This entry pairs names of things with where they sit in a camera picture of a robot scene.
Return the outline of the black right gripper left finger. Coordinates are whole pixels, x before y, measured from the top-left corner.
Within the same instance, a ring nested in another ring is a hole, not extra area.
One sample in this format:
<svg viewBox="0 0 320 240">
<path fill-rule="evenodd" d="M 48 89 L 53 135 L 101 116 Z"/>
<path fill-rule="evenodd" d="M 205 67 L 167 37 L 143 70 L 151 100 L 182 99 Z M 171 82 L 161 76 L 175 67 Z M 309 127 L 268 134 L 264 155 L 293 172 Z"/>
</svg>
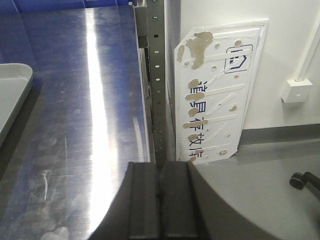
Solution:
<svg viewBox="0 0 320 240">
<path fill-rule="evenodd" d="M 130 162 L 122 184 L 95 230 L 97 240 L 160 238 L 158 176 L 151 162 Z"/>
</svg>

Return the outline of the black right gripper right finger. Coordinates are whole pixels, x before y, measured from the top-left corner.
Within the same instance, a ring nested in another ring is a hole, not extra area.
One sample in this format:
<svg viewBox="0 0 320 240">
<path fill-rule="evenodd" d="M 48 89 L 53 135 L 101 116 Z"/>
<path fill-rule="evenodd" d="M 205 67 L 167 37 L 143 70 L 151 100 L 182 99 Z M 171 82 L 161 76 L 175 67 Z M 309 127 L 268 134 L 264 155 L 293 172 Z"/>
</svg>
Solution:
<svg viewBox="0 0 320 240">
<path fill-rule="evenodd" d="M 187 162 L 169 161 L 161 173 L 162 239 L 258 240 L 262 230 L 226 203 Z"/>
</svg>

